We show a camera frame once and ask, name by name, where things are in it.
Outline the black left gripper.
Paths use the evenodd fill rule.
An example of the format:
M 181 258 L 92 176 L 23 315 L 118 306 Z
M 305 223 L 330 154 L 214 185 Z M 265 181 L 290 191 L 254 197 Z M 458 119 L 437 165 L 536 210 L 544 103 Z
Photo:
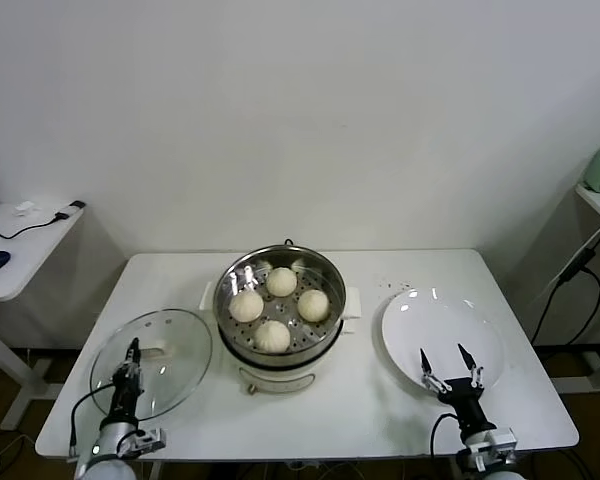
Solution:
M 122 384 L 125 388 L 116 388 L 111 398 L 107 423 L 128 423 L 137 425 L 136 408 L 142 395 L 141 349 L 139 338 L 135 337 L 129 344 L 124 361 L 120 366 Z

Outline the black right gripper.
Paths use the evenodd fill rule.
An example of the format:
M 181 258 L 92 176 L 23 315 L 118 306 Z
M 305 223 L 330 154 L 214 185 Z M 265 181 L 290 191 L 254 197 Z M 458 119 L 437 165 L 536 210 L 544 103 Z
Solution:
M 446 381 L 449 389 L 445 390 L 445 383 L 437 378 L 423 349 L 420 349 L 420 362 L 422 369 L 422 382 L 432 391 L 437 393 L 438 400 L 455 411 L 461 431 L 489 431 L 496 426 L 491 423 L 481 405 L 480 398 L 484 392 L 483 371 L 472 354 L 462 344 L 457 347 L 461 357 L 469 370 L 470 378 L 456 378 Z

